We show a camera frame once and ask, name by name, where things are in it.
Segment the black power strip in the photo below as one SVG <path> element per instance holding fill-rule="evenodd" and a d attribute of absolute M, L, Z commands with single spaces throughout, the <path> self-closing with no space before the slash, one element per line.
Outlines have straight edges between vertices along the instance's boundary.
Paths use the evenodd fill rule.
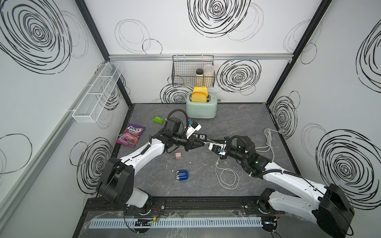
<path fill-rule="evenodd" d="M 207 135 L 206 134 L 200 134 L 200 133 L 194 133 L 193 136 L 201 140 L 202 142 L 207 142 Z"/>

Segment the pink usb charger adapter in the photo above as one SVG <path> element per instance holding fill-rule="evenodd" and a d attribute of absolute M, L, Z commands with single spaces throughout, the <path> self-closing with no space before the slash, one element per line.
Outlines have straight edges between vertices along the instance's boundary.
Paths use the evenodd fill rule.
<path fill-rule="evenodd" d="M 181 158 L 182 158 L 182 154 L 181 154 L 181 152 L 176 152 L 175 155 L 174 155 L 174 158 L 175 158 L 176 160 L 181 159 Z"/>

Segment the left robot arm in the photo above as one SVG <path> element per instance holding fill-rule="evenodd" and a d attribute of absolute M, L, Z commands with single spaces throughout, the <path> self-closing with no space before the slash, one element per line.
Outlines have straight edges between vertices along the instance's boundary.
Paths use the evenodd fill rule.
<path fill-rule="evenodd" d="M 185 151 L 203 147 L 205 143 L 193 135 L 200 129 L 201 125 L 190 121 L 184 110 L 171 111 L 163 128 L 150 136 L 143 147 L 121 159 L 111 157 L 106 162 L 96 192 L 116 206 L 150 209 L 150 195 L 134 187 L 135 175 L 154 158 L 170 153 L 168 149 L 172 146 L 182 146 Z"/>

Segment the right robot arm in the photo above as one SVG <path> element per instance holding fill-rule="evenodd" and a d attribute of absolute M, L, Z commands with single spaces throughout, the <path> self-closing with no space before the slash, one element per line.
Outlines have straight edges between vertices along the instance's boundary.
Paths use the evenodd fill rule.
<path fill-rule="evenodd" d="M 257 202 L 262 213 L 269 214 L 274 210 L 303 217 L 333 238 L 354 234 L 351 222 L 355 212 L 338 185 L 316 183 L 282 168 L 273 160 L 258 154 L 255 144 L 247 136 L 209 139 L 208 142 L 210 151 L 220 159 L 235 159 L 250 177 L 272 182 L 292 192 L 292 195 L 285 195 L 267 188 Z"/>

